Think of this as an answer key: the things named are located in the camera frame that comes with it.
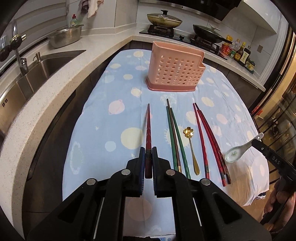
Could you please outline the dark red patterned chopstick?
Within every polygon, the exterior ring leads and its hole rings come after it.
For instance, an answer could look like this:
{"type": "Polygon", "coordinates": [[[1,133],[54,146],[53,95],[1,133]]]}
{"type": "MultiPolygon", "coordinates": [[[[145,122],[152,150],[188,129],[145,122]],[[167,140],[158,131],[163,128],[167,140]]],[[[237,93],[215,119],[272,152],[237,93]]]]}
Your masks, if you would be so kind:
{"type": "Polygon", "coordinates": [[[152,138],[150,104],[147,105],[147,131],[145,144],[145,178],[152,178],[152,138]]]}

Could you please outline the green chopstick gold tip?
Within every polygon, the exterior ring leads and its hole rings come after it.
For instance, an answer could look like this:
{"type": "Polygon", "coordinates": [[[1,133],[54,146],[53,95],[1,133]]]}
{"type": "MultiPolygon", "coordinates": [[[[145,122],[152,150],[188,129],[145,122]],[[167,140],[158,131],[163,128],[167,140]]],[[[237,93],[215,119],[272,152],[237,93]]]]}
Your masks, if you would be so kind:
{"type": "Polygon", "coordinates": [[[176,156],[176,149],[175,149],[175,141],[174,141],[174,137],[173,137],[173,128],[172,128],[172,125],[171,125],[171,118],[170,118],[168,106],[166,106],[166,114],[167,114],[167,117],[168,117],[170,141],[171,141],[171,151],[172,151],[172,156],[173,156],[174,170],[182,172],[182,169],[180,169],[180,167],[178,166],[178,161],[177,161],[177,156],[176,156]]]}

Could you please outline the white ceramic soup spoon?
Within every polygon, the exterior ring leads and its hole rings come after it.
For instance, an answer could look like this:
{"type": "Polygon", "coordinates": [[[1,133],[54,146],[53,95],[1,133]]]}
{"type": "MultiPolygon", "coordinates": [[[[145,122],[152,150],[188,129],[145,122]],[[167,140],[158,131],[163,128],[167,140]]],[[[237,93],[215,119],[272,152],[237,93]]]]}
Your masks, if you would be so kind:
{"type": "Polygon", "coordinates": [[[231,148],[225,155],[224,159],[227,163],[234,163],[237,162],[242,155],[251,147],[251,143],[253,140],[261,140],[264,137],[264,133],[259,133],[256,135],[253,139],[251,139],[249,142],[245,143],[241,146],[236,146],[231,148]]]}

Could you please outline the chrome kitchen faucet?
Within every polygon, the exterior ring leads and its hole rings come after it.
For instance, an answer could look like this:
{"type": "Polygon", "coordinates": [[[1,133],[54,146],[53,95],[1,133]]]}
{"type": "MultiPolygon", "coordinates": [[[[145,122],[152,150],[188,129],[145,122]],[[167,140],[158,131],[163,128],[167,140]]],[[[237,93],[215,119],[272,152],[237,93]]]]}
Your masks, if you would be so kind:
{"type": "Polygon", "coordinates": [[[11,51],[14,51],[19,69],[21,71],[21,75],[25,76],[29,72],[27,60],[26,58],[20,57],[18,48],[21,46],[22,42],[26,39],[27,36],[26,34],[20,35],[18,33],[16,20],[13,20],[11,24],[11,34],[12,39],[10,41],[10,44],[7,41],[7,35],[1,37],[1,62],[5,61],[8,58],[11,51]]]}

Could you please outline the gold flower spoon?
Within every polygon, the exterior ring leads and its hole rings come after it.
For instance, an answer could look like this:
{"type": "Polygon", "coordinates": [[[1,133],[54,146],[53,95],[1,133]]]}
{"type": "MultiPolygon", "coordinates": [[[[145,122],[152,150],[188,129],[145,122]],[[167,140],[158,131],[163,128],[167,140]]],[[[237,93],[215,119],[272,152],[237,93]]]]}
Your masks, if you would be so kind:
{"type": "Polygon", "coordinates": [[[187,128],[185,128],[183,130],[183,134],[189,140],[191,154],[192,154],[192,160],[193,160],[194,172],[198,176],[198,175],[200,175],[200,168],[199,168],[197,159],[196,159],[195,154],[194,154],[192,140],[191,140],[192,137],[194,136],[194,130],[191,127],[188,126],[187,128]]]}

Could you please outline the blue dotted tablecloth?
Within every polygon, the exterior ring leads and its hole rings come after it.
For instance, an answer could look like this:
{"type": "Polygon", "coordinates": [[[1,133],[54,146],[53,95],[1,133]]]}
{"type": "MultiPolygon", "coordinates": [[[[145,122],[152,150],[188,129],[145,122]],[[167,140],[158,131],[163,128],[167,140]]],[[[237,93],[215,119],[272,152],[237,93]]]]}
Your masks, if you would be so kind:
{"type": "MultiPolygon", "coordinates": [[[[173,166],[167,119],[167,99],[173,109],[186,153],[191,179],[205,178],[203,153],[193,103],[204,114],[224,154],[257,135],[249,111],[228,79],[206,65],[194,92],[150,91],[145,83],[151,51],[124,50],[109,63],[84,104],[72,132],[64,165],[62,196],[65,200],[88,178],[100,181],[125,168],[145,146],[146,112],[150,104],[152,146],[158,156],[173,166]],[[194,130],[191,139],[200,168],[194,173],[189,140],[183,130],[194,130]]],[[[238,205],[248,206],[269,190],[268,164],[263,155],[250,148],[240,160],[228,164],[231,184],[223,187],[207,134],[202,126],[210,180],[238,205]]],[[[153,180],[145,180],[140,198],[127,198],[125,236],[174,235],[171,198],[154,196],[153,180]]]]}

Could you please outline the pink perforated utensil holder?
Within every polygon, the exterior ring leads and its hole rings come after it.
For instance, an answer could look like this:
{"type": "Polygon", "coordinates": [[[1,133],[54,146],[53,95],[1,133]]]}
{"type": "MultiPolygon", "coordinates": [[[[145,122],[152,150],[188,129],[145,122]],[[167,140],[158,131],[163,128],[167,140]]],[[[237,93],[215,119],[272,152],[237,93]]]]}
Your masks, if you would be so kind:
{"type": "Polygon", "coordinates": [[[204,52],[179,44],[154,41],[146,78],[153,91],[193,92],[206,66],[204,52]]]}

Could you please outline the dark soy sauce bottle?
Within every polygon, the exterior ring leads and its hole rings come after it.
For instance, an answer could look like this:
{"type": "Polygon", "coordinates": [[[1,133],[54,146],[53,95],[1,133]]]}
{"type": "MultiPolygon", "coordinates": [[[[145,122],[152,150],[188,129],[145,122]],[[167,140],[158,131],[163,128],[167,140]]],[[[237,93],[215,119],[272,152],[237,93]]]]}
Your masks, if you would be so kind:
{"type": "Polygon", "coordinates": [[[246,63],[248,57],[250,56],[250,54],[251,54],[250,47],[248,46],[247,48],[244,48],[242,56],[241,56],[240,60],[238,61],[238,63],[241,66],[245,66],[245,63],[246,63]]]}

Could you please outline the brown sauce bottle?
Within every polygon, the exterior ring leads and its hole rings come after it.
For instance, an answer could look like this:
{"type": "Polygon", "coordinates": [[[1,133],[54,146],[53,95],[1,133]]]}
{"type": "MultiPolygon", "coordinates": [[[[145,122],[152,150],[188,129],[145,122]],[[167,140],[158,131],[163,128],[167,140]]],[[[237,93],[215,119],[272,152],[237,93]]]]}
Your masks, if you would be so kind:
{"type": "Polygon", "coordinates": [[[245,45],[246,45],[246,42],[243,42],[241,47],[236,51],[235,55],[234,55],[234,60],[235,61],[239,61],[242,57],[242,54],[243,54],[243,51],[244,51],[244,48],[245,48],[245,45]]]}

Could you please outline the clear oil bottle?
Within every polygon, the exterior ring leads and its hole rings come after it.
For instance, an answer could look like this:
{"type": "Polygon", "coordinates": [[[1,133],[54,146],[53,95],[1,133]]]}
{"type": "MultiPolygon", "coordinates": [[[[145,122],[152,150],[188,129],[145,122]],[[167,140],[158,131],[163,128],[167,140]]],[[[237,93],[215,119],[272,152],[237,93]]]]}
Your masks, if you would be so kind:
{"type": "Polygon", "coordinates": [[[234,55],[236,53],[236,51],[238,50],[239,48],[239,44],[240,44],[240,39],[237,39],[235,42],[233,42],[233,44],[231,45],[231,51],[230,51],[230,54],[229,54],[229,57],[231,59],[234,58],[234,55]]]}

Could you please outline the stainless steel sink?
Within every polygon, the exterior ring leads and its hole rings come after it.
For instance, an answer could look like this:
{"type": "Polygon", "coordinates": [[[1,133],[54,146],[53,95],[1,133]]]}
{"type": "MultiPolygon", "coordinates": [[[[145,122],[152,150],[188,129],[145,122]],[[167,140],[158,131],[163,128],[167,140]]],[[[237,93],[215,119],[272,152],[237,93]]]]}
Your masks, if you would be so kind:
{"type": "Polygon", "coordinates": [[[41,56],[29,72],[17,77],[1,95],[1,138],[5,138],[11,124],[23,106],[37,90],[59,69],[82,54],[83,50],[59,52],[41,56]]]}

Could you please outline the black wok with lid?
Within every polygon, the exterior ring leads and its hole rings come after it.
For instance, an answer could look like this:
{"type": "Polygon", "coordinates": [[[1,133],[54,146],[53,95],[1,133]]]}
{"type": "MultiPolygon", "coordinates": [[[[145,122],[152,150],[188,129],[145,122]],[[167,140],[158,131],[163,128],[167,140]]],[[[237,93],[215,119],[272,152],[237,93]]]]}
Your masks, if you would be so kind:
{"type": "Polygon", "coordinates": [[[219,30],[218,28],[211,27],[207,28],[201,25],[193,25],[193,30],[195,33],[195,40],[205,40],[210,43],[220,43],[220,42],[226,42],[228,44],[232,44],[232,40],[227,40],[224,37],[222,37],[219,33],[217,33],[215,30],[219,30]]]}

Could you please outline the steel mixing bowl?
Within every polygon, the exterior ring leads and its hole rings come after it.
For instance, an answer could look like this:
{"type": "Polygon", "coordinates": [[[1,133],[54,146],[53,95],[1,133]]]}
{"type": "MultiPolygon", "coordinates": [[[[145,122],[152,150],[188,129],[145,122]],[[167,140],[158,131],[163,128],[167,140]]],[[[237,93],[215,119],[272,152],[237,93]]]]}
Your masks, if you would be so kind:
{"type": "Polygon", "coordinates": [[[83,25],[76,25],[69,28],[56,30],[50,35],[50,44],[58,49],[73,44],[80,40],[83,25]]]}

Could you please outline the green dish soap bottle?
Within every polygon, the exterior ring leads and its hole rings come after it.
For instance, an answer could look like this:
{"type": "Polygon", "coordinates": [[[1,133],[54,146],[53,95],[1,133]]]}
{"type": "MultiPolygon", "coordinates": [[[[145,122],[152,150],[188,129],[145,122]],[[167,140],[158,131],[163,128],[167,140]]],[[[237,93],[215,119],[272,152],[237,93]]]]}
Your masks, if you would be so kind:
{"type": "Polygon", "coordinates": [[[75,27],[77,25],[79,25],[78,19],[77,19],[76,15],[73,14],[72,19],[70,21],[70,27],[75,27]]]}

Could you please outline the hanging white pink towel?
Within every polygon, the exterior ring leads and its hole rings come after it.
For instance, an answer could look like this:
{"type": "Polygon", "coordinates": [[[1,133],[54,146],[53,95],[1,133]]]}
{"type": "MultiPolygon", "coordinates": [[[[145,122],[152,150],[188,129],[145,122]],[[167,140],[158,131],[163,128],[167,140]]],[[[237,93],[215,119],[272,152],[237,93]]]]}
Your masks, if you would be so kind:
{"type": "Polygon", "coordinates": [[[79,3],[81,15],[87,16],[88,19],[95,16],[102,3],[104,0],[81,0],[79,3]]]}

